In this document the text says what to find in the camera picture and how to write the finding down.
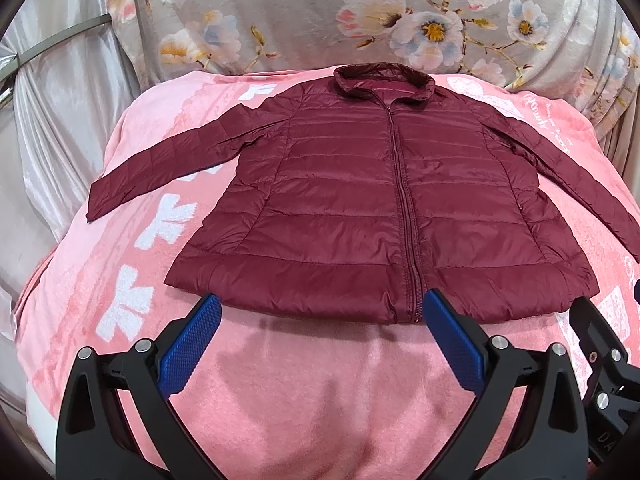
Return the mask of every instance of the textured blue pad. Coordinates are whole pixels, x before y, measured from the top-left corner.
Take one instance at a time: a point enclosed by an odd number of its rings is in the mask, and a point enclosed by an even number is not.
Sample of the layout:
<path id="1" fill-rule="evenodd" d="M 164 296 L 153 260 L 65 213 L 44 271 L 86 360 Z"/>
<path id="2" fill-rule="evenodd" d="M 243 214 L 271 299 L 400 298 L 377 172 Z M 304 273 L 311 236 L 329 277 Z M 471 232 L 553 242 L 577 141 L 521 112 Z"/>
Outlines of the textured blue pad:
<path id="1" fill-rule="evenodd" d="M 422 299 L 422 318 L 462 388 L 479 396 L 484 390 L 484 359 L 466 331 L 434 290 Z"/>
<path id="2" fill-rule="evenodd" d="M 168 399 L 187 385 L 222 319 L 220 300 L 213 294 L 202 304 L 158 367 L 158 390 Z"/>

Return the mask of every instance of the bed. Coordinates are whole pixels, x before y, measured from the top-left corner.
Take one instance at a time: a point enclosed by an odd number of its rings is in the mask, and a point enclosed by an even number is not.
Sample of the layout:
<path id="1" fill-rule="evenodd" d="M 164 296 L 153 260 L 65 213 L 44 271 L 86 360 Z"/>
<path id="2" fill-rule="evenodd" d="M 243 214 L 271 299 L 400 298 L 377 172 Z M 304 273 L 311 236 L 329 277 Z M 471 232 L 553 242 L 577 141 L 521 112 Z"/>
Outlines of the bed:
<path id="1" fill-rule="evenodd" d="M 104 172 L 237 103 L 255 107 L 269 95 L 332 71 L 245 76 L 192 72 L 159 84 L 121 117 L 107 146 Z M 526 91 L 511 94 L 467 75 L 435 78 L 441 86 L 532 124 L 640 219 L 628 189 L 602 155 L 593 127 L 566 102 Z M 231 161 L 177 179 L 92 224 L 86 222 L 83 205 L 56 251 L 31 277 L 16 312 L 17 346 L 29 380 L 28 415 L 34 414 L 30 424 L 45 450 L 54 449 L 56 413 L 79 348 L 122 351 L 139 338 L 154 338 L 169 320 L 184 316 L 196 303 L 196 296 L 162 280 L 224 192 L 234 167 Z M 640 267 L 585 209 L 554 184 L 542 177 L 540 181 L 585 250 L 600 283 L 594 302 L 634 362 L 640 349 L 640 316 L 633 288 Z M 589 368 L 566 313 L 486 330 L 522 348 L 565 343 L 578 384 L 586 389 Z M 187 388 L 172 397 L 172 404 L 229 478 L 293 479 L 302 471 L 302 478 L 365 479 L 415 477 L 459 423 L 471 399 L 460 390 L 423 325 L 309 323 L 226 308 Z M 495 458 L 504 443 L 517 400 L 487 460 Z M 157 463 L 130 399 L 124 403 L 143 452 Z"/>

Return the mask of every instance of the jacket's right sleeve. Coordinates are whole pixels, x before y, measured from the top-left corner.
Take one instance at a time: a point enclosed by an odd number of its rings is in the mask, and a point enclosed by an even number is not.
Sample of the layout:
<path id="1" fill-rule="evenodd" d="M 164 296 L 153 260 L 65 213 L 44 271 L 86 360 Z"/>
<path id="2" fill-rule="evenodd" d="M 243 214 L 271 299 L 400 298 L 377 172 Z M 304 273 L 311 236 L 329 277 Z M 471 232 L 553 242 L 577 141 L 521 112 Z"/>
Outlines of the jacket's right sleeve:
<path id="1" fill-rule="evenodd" d="M 598 218 L 640 262 L 640 226 L 620 201 L 591 173 L 540 135 L 529 124 L 504 117 L 492 106 L 461 96 L 485 127 L 503 137 L 514 153 L 522 156 L 538 173 L 558 184 Z"/>
<path id="2" fill-rule="evenodd" d="M 215 121 L 136 153 L 92 184 L 87 220 L 100 218 L 175 178 L 231 160 L 243 146 L 260 139 L 269 126 L 290 119 L 300 107 L 302 95 L 302 86 L 295 85 L 265 99 L 258 108 L 236 105 Z"/>

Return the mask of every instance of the quilted jacket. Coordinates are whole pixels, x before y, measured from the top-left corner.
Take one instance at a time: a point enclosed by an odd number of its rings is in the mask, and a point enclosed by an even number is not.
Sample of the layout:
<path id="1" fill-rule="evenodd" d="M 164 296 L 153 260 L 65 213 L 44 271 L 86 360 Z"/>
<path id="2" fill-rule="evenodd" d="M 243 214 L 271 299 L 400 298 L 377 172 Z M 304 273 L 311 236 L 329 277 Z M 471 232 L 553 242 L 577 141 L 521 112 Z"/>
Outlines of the quilted jacket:
<path id="1" fill-rule="evenodd" d="M 437 287 L 482 322 L 565 310 L 598 283 L 538 173 L 640 256 L 633 217 L 549 140 L 399 64 L 345 66 L 167 138 L 97 180 L 87 218 L 238 153 L 165 279 L 231 306 L 417 322 Z"/>

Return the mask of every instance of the zipper teeth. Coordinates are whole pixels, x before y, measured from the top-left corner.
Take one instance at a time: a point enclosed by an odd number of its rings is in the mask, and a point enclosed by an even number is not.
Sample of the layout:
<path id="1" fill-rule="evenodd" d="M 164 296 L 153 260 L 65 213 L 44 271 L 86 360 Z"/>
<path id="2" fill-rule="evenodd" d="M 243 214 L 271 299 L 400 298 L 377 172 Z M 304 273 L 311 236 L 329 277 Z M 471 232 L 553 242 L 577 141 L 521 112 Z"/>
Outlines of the zipper teeth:
<path id="1" fill-rule="evenodd" d="M 422 318 L 422 298 L 420 297 L 422 285 L 420 284 L 420 271 L 418 270 L 418 265 L 415 260 L 414 232 L 411 225 L 409 200 L 406 194 L 406 190 L 404 189 L 404 185 L 402 184 L 399 147 L 396 142 L 396 127 L 394 124 L 391 110 L 386 105 L 385 105 L 385 108 L 386 108 L 387 117 L 389 119 L 389 123 L 391 126 L 391 139 L 394 147 L 396 171 L 397 173 L 400 173 L 399 179 L 398 179 L 398 188 L 400 190 L 400 202 L 402 205 L 402 222 L 404 224 L 404 233 L 405 233 L 404 248 L 409 260 L 409 277 L 411 282 L 410 285 L 412 290 L 412 296 L 414 296 L 414 298 L 412 298 L 413 300 L 412 308 L 414 308 L 415 306 L 415 311 L 413 314 L 412 321 L 418 322 L 420 321 L 420 318 Z"/>

